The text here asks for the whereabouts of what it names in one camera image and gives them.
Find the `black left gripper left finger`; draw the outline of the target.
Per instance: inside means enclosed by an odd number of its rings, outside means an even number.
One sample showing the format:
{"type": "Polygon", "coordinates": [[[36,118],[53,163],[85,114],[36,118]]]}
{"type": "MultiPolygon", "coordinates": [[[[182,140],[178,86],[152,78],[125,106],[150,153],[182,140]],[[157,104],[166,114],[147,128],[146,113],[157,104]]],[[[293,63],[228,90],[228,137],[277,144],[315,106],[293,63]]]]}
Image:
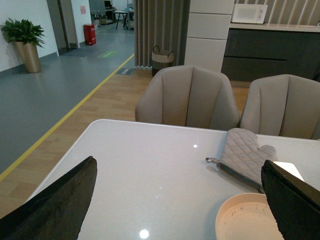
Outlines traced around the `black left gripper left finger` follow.
{"type": "Polygon", "coordinates": [[[89,156],[0,220],[2,240],[76,240],[91,204],[97,161],[89,156]]]}

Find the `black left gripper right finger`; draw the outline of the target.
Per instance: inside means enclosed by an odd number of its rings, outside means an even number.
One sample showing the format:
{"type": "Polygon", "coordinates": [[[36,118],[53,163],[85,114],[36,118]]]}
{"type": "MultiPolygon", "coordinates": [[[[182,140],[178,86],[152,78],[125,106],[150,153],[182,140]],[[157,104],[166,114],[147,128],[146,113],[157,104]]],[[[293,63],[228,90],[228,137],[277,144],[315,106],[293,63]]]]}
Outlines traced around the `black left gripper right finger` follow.
{"type": "Polygon", "coordinates": [[[285,240],[320,238],[320,191],[266,160],[261,182],[278,230],[285,240]]]}

